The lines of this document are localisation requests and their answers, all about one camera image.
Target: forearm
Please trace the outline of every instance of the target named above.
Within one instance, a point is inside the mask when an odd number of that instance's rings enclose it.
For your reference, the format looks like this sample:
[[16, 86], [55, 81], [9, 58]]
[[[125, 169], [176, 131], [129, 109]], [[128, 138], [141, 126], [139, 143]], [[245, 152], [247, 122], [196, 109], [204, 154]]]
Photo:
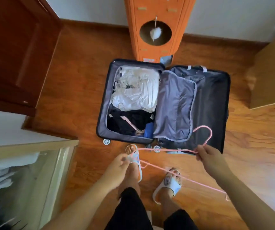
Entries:
[[98, 181], [83, 196], [43, 227], [43, 230], [86, 230], [109, 190]]
[[254, 194], [235, 175], [218, 184], [228, 194], [236, 210], [250, 230], [275, 229], [275, 211]]

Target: white slipper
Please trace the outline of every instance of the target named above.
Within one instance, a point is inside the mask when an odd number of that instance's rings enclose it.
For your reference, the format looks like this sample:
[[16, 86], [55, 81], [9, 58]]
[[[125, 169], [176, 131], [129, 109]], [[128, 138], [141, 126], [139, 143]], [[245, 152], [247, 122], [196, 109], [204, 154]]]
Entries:
[[[128, 147], [132, 147], [132, 146], [134, 146], [135, 149], [138, 149], [138, 147], [135, 144], [130, 144], [126, 147], [125, 152], [127, 151]], [[137, 150], [135, 153], [128, 154], [127, 158], [129, 159], [130, 163], [137, 163], [138, 164], [139, 176], [140, 176], [140, 179], [139, 179], [138, 182], [142, 181], [142, 178], [143, 178], [142, 168], [140, 167], [140, 162], [138, 161], [139, 160], [139, 151]]]
[[[175, 169], [175, 168], [170, 169], [170, 171], [174, 172], [174, 173], [178, 172], [179, 175], [180, 175], [180, 172], [177, 169]], [[176, 179], [174, 179], [174, 177], [172, 176], [171, 173], [167, 173], [166, 177], [163, 179], [163, 181], [161, 182], [161, 184], [158, 186], [158, 188], [156, 188], [155, 192], [152, 195], [152, 199], [157, 204], [161, 204], [161, 203], [159, 203], [158, 201], [156, 201], [155, 197], [156, 197], [156, 195], [158, 194], [159, 190], [162, 187], [167, 187], [167, 188], [171, 189], [174, 192], [174, 195], [173, 195], [173, 197], [174, 197], [178, 193], [178, 191], [180, 190], [181, 185], [176, 181]]]

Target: pant leg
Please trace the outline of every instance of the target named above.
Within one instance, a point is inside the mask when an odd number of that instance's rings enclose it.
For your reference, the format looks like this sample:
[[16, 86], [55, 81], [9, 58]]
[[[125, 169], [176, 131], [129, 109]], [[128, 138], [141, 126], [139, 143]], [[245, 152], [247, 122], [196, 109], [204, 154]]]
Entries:
[[198, 230], [189, 214], [183, 210], [177, 210], [164, 221], [164, 230]]
[[116, 207], [105, 230], [153, 230], [136, 190], [128, 187], [120, 197], [120, 204]]

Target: floor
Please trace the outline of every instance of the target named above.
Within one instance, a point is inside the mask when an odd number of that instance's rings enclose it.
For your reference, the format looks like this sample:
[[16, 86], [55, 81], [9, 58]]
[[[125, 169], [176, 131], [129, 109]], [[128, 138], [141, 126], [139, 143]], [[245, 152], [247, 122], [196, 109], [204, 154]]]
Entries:
[[[250, 90], [245, 71], [257, 50], [223, 45], [182, 42], [174, 64], [201, 64], [231, 76], [229, 119], [224, 156], [234, 173], [275, 210], [275, 105], [249, 110]], [[33, 128], [78, 136], [63, 208], [96, 182], [127, 143], [105, 146], [95, 133], [109, 63], [134, 59], [127, 29], [65, 25], [38, 103]], [[218, 188], [202, 164], [191, 155], [142, 151], [140, 157], [158, 166], [177, 167], [182, 174]], [[153, 223], [162, 226], [159, 206], [151, 199], [164, 173], [143, 170], [141, 199], [152, 211]], [[117, 204], [112, 191], [98, 209], [89, 229], [104, 229]], [[199, 229], [247, 229], [224, 194], [184, 181], [174, 198]]]

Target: wall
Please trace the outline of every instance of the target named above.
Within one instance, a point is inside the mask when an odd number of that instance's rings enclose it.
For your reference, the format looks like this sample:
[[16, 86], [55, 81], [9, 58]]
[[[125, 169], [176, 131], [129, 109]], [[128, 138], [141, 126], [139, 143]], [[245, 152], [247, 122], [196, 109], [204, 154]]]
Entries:
[[51, 135], [22, 130], [25, 115], [0, 111], [0, 146], [67, 140]]
[[[47, 0], [60, 18], [127, 25], [124, 0]], [[271, 41], [275, 0], [197, 0], [186, 33]]]

